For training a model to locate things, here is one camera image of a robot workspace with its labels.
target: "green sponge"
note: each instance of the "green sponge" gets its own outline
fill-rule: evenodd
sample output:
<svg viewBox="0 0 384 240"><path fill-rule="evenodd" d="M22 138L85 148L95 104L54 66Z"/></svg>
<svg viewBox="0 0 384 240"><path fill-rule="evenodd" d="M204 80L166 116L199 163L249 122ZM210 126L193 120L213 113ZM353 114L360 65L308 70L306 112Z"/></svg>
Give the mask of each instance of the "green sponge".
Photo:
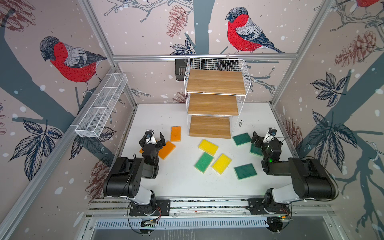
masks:
<svg viewBox="0 0 384 240"><path fill-rule="evenodd" d="M251 137L248 135L248 133L243 133L237 136L232 137L235 141L237 146L246 144L247 142L251 141Z"/></svg>
<svg viewBox="0 0 384 240"><path fill-rule="evenodd" d="M209 155L208 153L204 152L203 155L200 157L200 159L195 164L195 168L199 170L202 173L205 173L206 169L209 167L213 160L213 156Z"/></svg>
<svg viewBox="0 0 384 240"><path fill-rule="evenodd" d="M256 176L256 170L252 163L235 167L235 172L238 180Z"/></svg>
<svg viewBox="0 0 384 240"><path fill-rule="evenodd" d="M255 147L254 144L251 144L251 151L250 151L250 153L255 154L257 156L261 156L261 157L263 156L262 149L259 148L259 147Z"/></svg>

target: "wallpaper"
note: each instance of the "wallpaper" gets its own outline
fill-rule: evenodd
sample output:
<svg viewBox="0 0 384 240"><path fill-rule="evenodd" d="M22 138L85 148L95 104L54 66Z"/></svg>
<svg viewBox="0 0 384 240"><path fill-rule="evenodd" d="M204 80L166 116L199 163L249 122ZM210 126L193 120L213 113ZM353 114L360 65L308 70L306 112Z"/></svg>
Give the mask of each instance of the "wallpaper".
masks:
<svg viewBox="0 0 384 240"><path fill-rule="evenodd" d="M272 99L291 61L246 61L251 87L246 101ZM184 82L176 80L175 62L119 63L137 103L185 103Z"/></svg>
<svg viewBox="0 0 384 240"><path fill-rule="evenodd" d="M76 237L91 201L103 197L103 184L131 112L132 107L122 94L99 141L91 137L75 138L11 239ZM83 142L83 147L79 148L79 142Z"/></svg>
<svg viewBox="0 0 384 240"><path fill-rule="evenodd" d="M110 66L77 1L0 6L2 221Z"/></svg>
<svg viewBox="0 0 384 240"><path fill-rule="evenodd" d="M322 1L90 2L115 55L183 55L295 53Z"/></svg>
<svg viewBox="0 0 384 240"><path fill-rule="evenodd" d="M276 106L298 154L336 179L331 206L349 239L384 239L383 12L335 1Z"/></svg>

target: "orange sponge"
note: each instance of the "orange sponge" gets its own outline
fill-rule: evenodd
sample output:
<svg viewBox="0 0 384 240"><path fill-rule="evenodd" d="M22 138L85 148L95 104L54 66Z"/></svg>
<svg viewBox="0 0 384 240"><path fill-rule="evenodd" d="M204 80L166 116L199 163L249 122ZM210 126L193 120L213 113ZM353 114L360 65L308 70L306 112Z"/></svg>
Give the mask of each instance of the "orange sponge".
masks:
<svg viewBox="0 0 384 240"><path fill-rule="evenodd" d="M176 146L173 143L167 141L166 145L159 150L159 157L164 160L173 151L173 149L175 149L175 147Z"/></svg>
<svg viewBox="0 0 384 240"><path fill-rule="evenodd" d="M181 141L181 127L172 127L170 131L170 141L180 142Z"/></svg>

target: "bird wing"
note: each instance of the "bird wing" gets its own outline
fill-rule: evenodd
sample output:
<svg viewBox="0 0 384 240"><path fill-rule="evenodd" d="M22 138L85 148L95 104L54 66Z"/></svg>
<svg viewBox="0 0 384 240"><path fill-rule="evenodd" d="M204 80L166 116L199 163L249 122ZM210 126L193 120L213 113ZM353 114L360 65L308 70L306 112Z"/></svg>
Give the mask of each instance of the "bird wing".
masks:
<svg viewBox="0 0 384 240"><path fill-rule="evenodd" d="M244 26L236 28L236 32L242 39L252 41L258 38L260 34L263 33L263 30L254 24L251 18L248 18L248 21Z"/></svg>
<svg viewBox="0 0 384 240"><path fill-rule="evenodd" d="M71 68L82 68L86 66L88 56L84 48L72 47L65 43L64 45L68 52L68 57L64 61L65 65Z"/></svg>

